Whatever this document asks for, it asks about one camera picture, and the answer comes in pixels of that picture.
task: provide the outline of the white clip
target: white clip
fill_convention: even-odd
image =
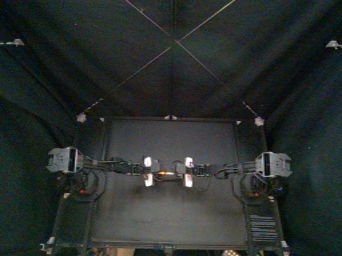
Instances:
[[[80,113],[76,116],[78,122],[84,123],[87,121],[87,115],[84,113]]]
[[[257,126],[263,126],[265,125],[265,119],[262,119],[259,116],[255,118],[255,122]]]

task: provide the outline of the cable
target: cable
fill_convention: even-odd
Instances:
[[[209,183],[207,183],[207,187],[203,189],[203,188],[199,188],[199,187],[195,187],[195,189],[199,191],[199,192],[206,192],[210,188],[210,184],[211,184],[211,179],[213,179],[213,176],[210,176],[209,178]]]

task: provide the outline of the wire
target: wire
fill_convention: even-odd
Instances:
[[[206,188],[199,188],[199,187],[195,187],[195,189],[199,191],[199,192],[206,192],[210,188],[210,184],[211,184],[211,179],[213,179],[213,176],[210,176],[209,178],[209,183],[207,183],[207,187]]]
[[[267,182],[265,182],[265,180],[258,176],[258,172],[253,173],[253,175],[258,178],[258,180],[266,184],[267,186],[270,186],[270,184],[267,184]]]
[[[159,180],[159,179],[155,177],[155,175],[154,175],[154,179],[155,179],[157,181],[163,181],[163,179]]]

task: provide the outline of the metal frame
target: metal frame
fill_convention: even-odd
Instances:
[[[118,117],[116,119],[127,119],[127,120],[150,120],[150,121],[166,121],[162,118],[123,118]],[[194,121],[194,122],[213,122],[211,119],[183,119],[183,121]],[[231,122],[226,119],[218,119],[217,122]],[[238,136],[238,126],[234,126],[234,137],[235,137],[235,154],[237,154],[237,161],[239,162],[239,142],[237,139]],[[106,133],[106,123],[103,123],[103,132]],[[263,130],[261,129],[261,139],[265,139],[263,136]],[[102,136],[103,140],[103,156],[106,151],[106,135]],[[59,232],[60,232],[60,226],[63,225],[63,213],[66,208],[67,200],[74,200],[72,197],[68,197],[67,199],[62,197],[60,204],[59,204],[59,210],[58,210],[58,216],[55,221],[55,227],[54,227],[54,234],[55,237],[55,244],[50,245],[50,248],[54,248],[52,255],[56,255],[59,253],[59,250],[62,248],[76,248],[79,255],[86,256],[87,249],[88,248],[123,248],[123,247],[131,247],[131,248],[142,248],[142,249],[157,249],[157,250],[165,250],[169,252],[170,255],[173,255],[174,250],[186,250],[186,249],[198,249],[198,250],[237,250],[237,251],[249,251],[250,256],[255,256],[259,250],[269,250],[274,251],[278,256],[283,255],[283,248],[281,241],[283,240],[283,233],[282,233],[282,226],[281,226],[281,217],[279,217],[279,211],[278,211],[278,204],[277,200],[266,200],[265,198],[262,200],[254,200],[249,201],[245,200],[243,195],[241,193],[241,184],[245,179],[243,175],[239,175],[238,178],[235,177],[231,182],[234,184],[233,186],[233,193],[238,200],[242,203],[243,206],[243,214],[246,219],[246,232],[247,232],[247,240],[246,240],[246,246],[234,246],[234,245],[191,245],[191,244],[169,244],[169,243],[151,243],[151,242],[136,242],[136,241],[118,241],[118,242],[98,242],[91,241],[91,227],[92,227],[92,216],[94,216],[94,210],[96,208],[98,200],[94,200],[88,203],[83,203],[84,210],[87,210],[87,218],[84,219],[84,233],[83,238],[79,243],[68,243],[66,241],[59,240]],[[250,211],[258,211],[258,208],[261,208],[261,205],[267,207],[269,211],[273,212],[273,218],[275,220],[275,227],[277,227],[277,233],[278,233],[278,239],[277,242],[269,243],[269,244],[258,244],[253,242],[253,233],[251,233],[251,222],[250,222]]]

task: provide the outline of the small object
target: small object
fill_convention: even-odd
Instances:
[[[194,184],[194,182],[193,182],[193,175],[186,173],[185,174],[185,183],[183,183],[183,185],[187,188],[193,188],[193,184]]]
[[[84,113],[80,113],[78,116],[76,116],[76,119],[78,119],[78,122],[79,123],[84,123],[87,121],[87,115]]]
[[[47,244],[54,244],[54,243],[55,243],[55,236],[50,237]]]
[[[185,164],[186,164],[187,168],[193,168],[194,167],[194,160],[193,160],[191,157],[186,157]]]
[[[146,185],[146,187],[154,186],[154,174],[152,173],[146,174],[144,185]]]
[[[23,42],[23,40],[22,39],[15,39],[15,41],[14,41],[14,45],[18,47],[18,46],[26,46],[26,44],[24,44],[24,42]]]
[[[328,43],[326,48],[336,48],[336,50],[337,50],[338,48],[342,48],[342,45],[337,42],[337,40],[332,40]]]
[[[286,241],[282,241],[282,247],[283,247],[283,256],[290,256],[290,247]]]
[[[262,119],[259,116],[255,118],[254,121],[257,126],[263,126],[265,125],[265,119]]]

